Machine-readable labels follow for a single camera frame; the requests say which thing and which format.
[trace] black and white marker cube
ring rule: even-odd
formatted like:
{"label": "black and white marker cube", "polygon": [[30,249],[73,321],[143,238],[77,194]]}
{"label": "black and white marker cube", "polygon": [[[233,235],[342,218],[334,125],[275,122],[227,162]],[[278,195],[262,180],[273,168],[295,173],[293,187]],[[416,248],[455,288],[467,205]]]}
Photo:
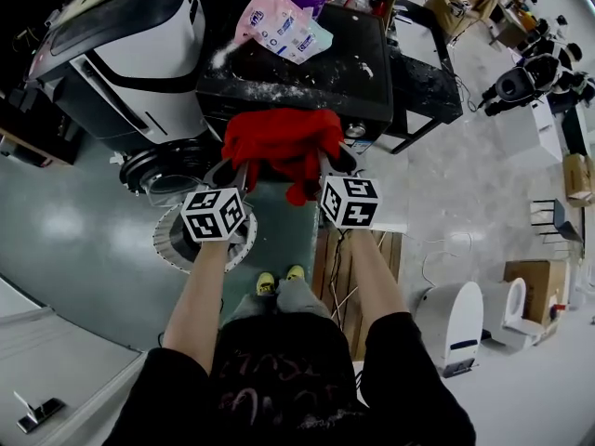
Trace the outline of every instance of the black and white marker cube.
{"label": "black and white marker cube", "polygon": [[237,189],[190,193],[182,206],[181,214],[196,243],[229,240],[245,219]]}
{"label": "black and white marker cube", "polygon": [[340,229],[370,228],[381,203],[377,180],[327,177],[321,206]]}

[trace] white toilet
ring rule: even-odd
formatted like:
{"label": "white toilet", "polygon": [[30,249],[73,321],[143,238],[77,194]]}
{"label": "white toilet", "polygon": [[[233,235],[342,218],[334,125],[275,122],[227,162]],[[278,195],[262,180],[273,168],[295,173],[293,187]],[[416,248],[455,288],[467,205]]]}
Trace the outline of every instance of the white toilet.
{"label": "white toilet", "polygon": [[522,318],[526,291],[521,278],[482,283],[483,329],[496,342],[518,350],[534,345],[545,332],[540,324]]}

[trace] yellow shoe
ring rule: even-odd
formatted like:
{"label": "yellow shoe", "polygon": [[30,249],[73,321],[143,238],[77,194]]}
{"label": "yellow shoe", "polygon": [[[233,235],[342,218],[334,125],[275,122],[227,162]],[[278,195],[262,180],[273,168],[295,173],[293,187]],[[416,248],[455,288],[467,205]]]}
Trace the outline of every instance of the yellow shoe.
{"label": "yellow shoe", "polygon": [[300,265],[292,266],[291,269],[287,272],[287,280],[291,281],[294,278],[301,278],[305,279],[306,275],[304,273],[304,268]]}
{"label": "yellow shoe", "polygon": [[258,276],[257,295],[271,295],[275,292],[275,278],[269,272],[263,272]]}

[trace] table leg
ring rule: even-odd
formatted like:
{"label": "table leg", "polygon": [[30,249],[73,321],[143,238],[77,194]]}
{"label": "table leg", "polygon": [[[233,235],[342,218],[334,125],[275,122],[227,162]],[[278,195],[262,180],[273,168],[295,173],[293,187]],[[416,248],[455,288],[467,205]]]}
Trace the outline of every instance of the table leg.
{"label": "table leg", "polygon": [[417,142],[418,140],[420,140],[421,138],[423,138],[426,134],[428,134],[429,132],[431,132],[432,130],[434,130],[440,124],[441,124],[441,122],[438,121],[437,119],[432,119],[426,125],[424,125],[423,127],[421,127],[417,132],[415,132],[415,134],[411,134],[410,135],[410,138],[408,140],[406,140],[405,142],[402,142],[401,144],[399,144],[392,151],[390,151],[390,153],[392,155],[394,155],[396,153],[399,153],[401,151],[404,151],[405,149],[407,149],[407,147],[411,146],[412,144],[414,144],[415,142]]}

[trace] gray pants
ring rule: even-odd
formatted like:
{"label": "gray pants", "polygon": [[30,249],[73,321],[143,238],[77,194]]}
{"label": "gray pants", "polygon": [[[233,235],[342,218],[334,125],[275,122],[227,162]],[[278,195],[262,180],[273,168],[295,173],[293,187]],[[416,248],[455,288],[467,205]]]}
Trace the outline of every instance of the gray pants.
{"label": "gray pants", "polygon": [[[266,314],[271,298],[272,295],[245,295],[240,305],[223,322],[223,325],[231,321]],[[310,287],[301,278],[294,278],[291,281],[279,281],[279,287],[276,291],[276,304],[279,311],[284,314],[309,312],[327,319],[331,318],[326,306],[314,295]]]}

